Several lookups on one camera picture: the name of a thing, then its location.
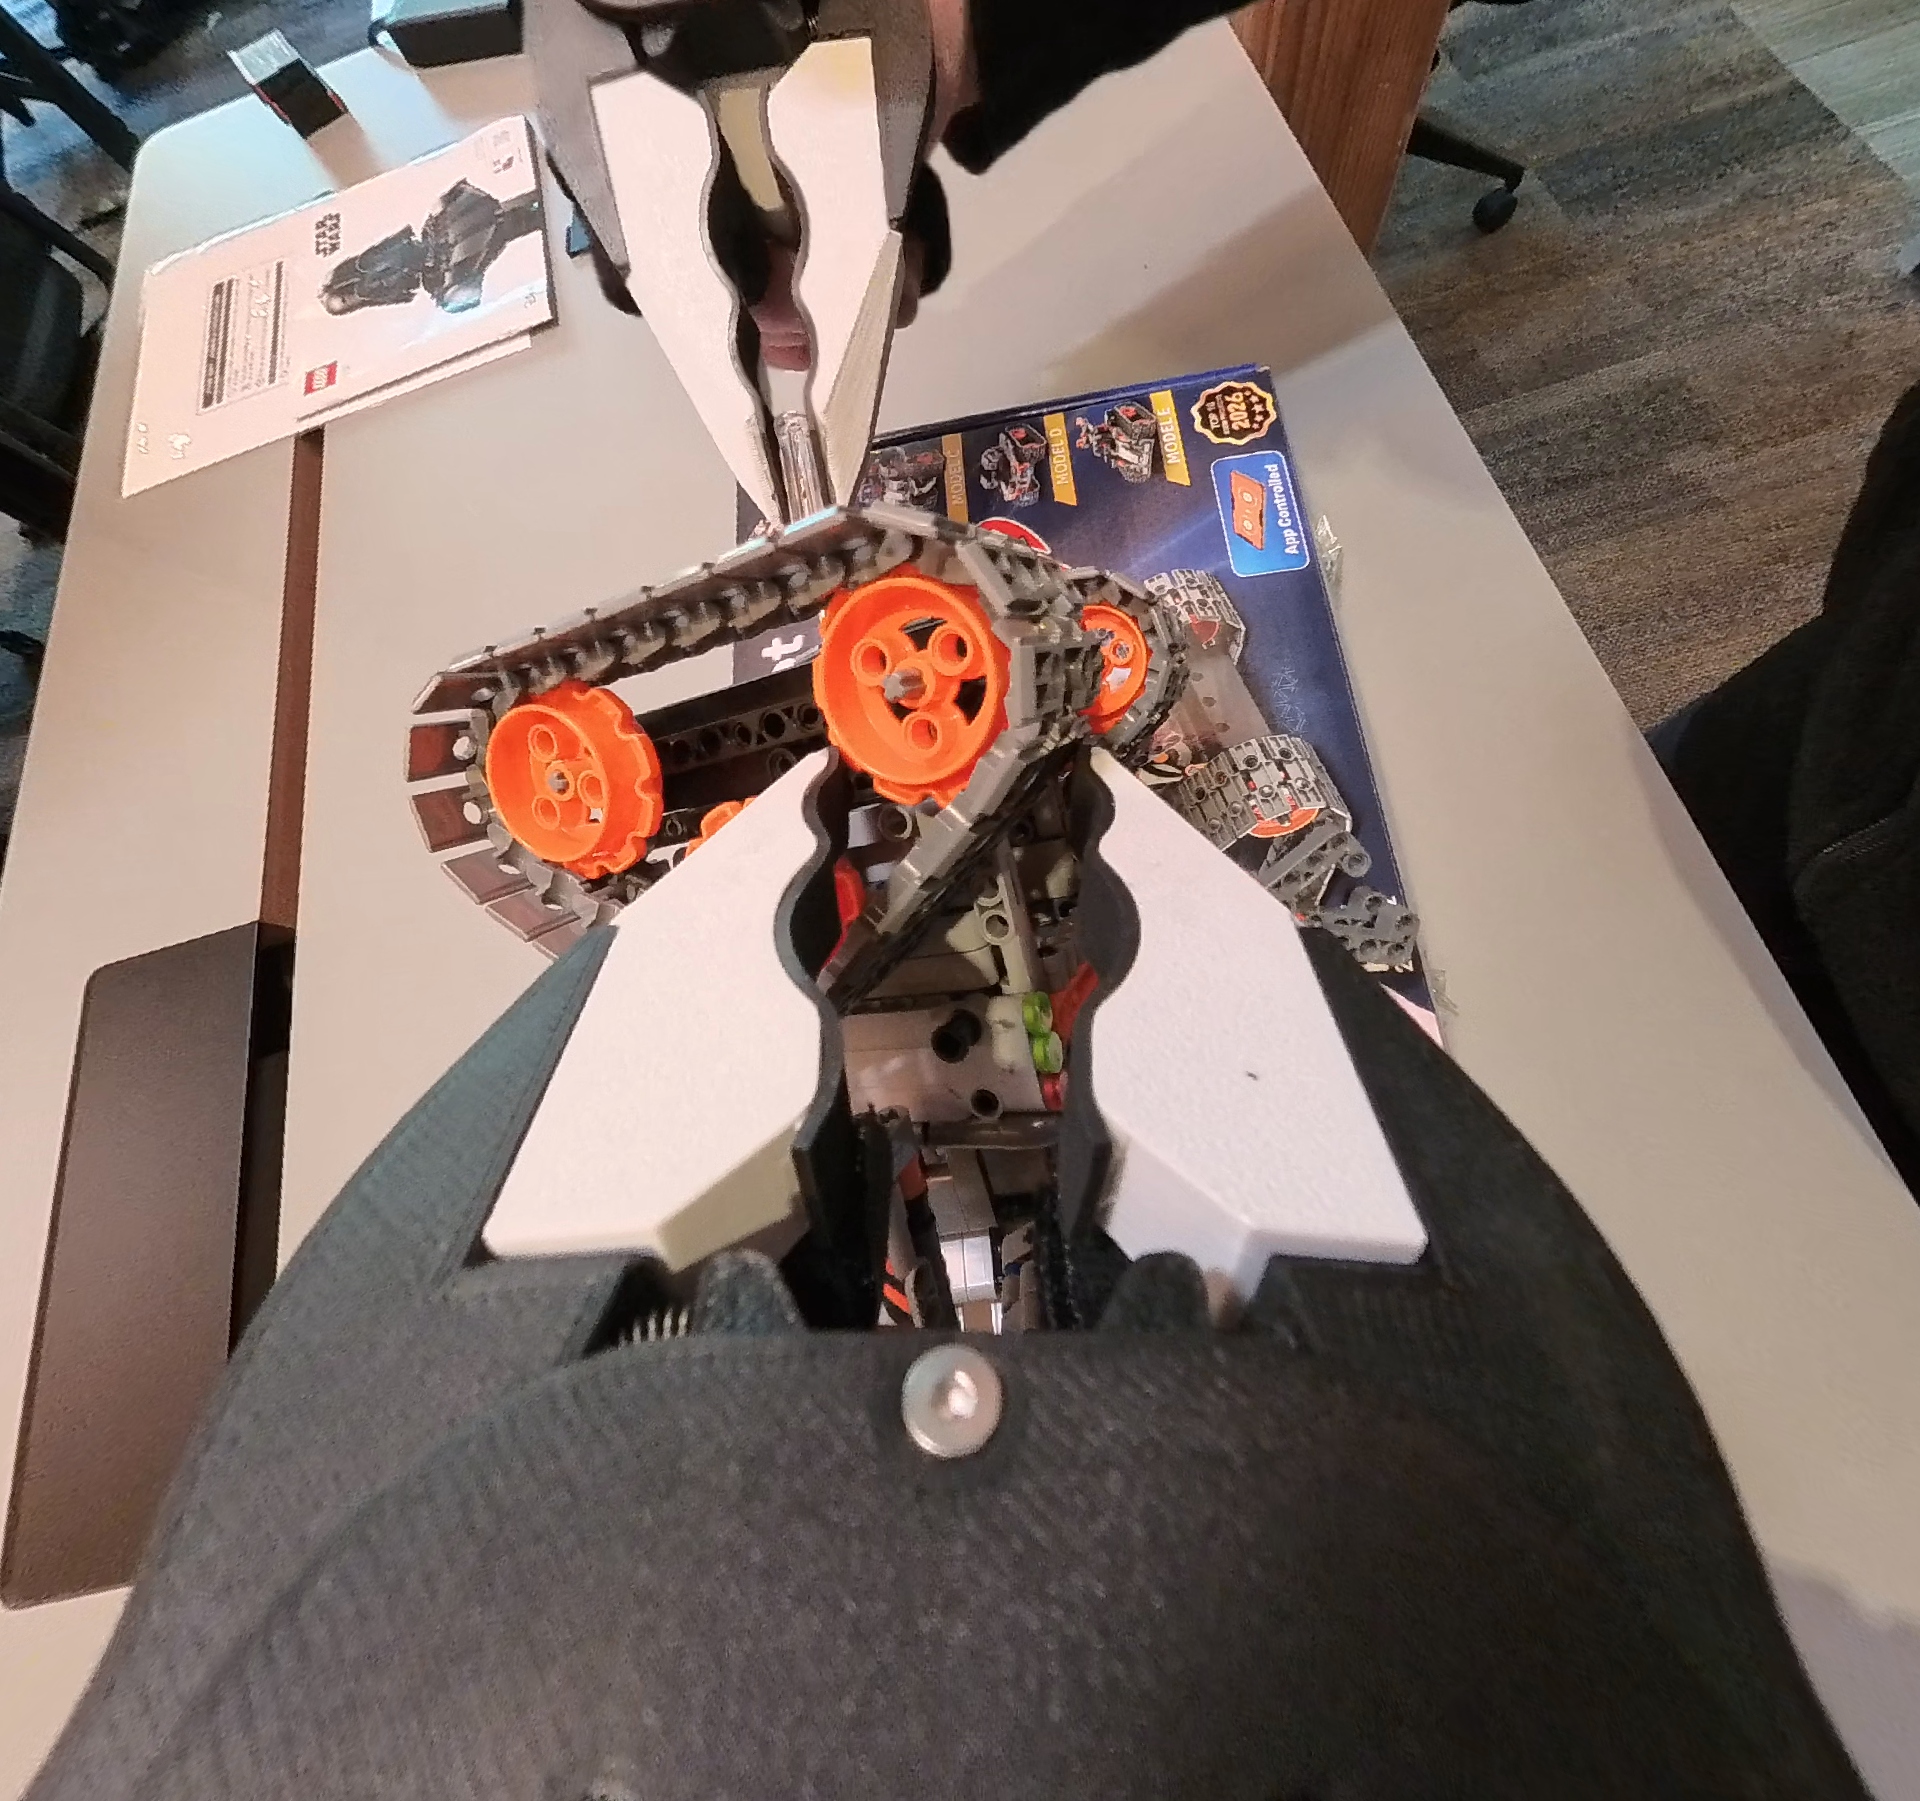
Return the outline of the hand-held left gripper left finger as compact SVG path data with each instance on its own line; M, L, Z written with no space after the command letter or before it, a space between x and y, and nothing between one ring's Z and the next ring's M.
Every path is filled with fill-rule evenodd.
M485 1241L680 1272L805 1235L797 1142L828 1088L818 972L841 919L838 758L806 755L609 927Z

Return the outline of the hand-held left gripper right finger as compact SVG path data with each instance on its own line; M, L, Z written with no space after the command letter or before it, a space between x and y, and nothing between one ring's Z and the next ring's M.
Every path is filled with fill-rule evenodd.
M1410 1264L1427 1232L1285 905L1106 751L1074 781L1063 1218L1129 1257Z

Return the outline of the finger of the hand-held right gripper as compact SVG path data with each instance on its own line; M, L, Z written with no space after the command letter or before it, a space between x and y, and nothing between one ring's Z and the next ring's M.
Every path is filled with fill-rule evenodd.
M794 62L794 300L824 455L867 455L900 306L903 219L933 108L925 18L819 18Z
M743 301L714 246L721 139L708 107L648 71L590 94L628 256L628 290L766 521L787 517L773 417L743 359Z

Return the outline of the blue robot kit box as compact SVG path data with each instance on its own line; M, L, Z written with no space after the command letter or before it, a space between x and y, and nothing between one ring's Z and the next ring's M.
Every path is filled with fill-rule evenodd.
M1189 637L1189 682L1143 778L1437 1026L1328 554L1266 371L898 431L858 501L975 521L1152 591Z

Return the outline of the tracked building-block toy robot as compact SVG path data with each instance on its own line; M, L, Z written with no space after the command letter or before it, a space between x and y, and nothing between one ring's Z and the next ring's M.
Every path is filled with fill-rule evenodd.
M600 1254L638 1265L620 1340L688 1335L708 1262L740 1248L832 1328L1072 1321L1059 1174L1093 970L1070 798L1092 751L1143 760L1185 684L1187 632L1138 582L877 508L747 541L422 691L405 781L426 850L517 940L594 972L624 910L797 763L840 764L806 1231L784 1257L743 1245L680 1272Z

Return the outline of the dark brown desk pad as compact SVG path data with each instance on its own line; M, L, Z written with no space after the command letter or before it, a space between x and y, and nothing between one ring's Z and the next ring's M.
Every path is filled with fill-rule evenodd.
M294 933L242 924L84 992L12 1473L4 1599L127 1585L276 1272Z

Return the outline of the printed instruction booklet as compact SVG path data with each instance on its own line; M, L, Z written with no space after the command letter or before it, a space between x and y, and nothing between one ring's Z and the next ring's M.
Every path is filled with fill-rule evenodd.
M156 265L123 493L521 347L553 320L538 144L512 114Z

